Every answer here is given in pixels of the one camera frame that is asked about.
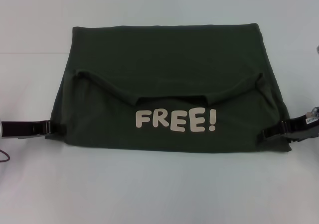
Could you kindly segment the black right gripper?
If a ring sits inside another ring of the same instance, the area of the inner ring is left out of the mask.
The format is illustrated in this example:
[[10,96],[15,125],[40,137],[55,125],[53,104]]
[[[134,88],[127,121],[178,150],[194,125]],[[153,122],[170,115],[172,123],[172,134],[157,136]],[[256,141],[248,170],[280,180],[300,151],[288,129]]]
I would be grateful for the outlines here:
[[270,127],[259,133],[259,142],[286,141],[300,142],[319,136],[319,118],[303,115],[282,122],[283,128]]

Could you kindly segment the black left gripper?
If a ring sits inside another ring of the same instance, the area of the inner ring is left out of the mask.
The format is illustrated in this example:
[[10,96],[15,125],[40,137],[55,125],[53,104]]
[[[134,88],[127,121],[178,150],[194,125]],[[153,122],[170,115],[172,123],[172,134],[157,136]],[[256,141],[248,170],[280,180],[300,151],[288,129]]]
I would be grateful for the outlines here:
[[64,135],[66,126],[51,120],[2,121],[1,138],[31,138],[45,135]]

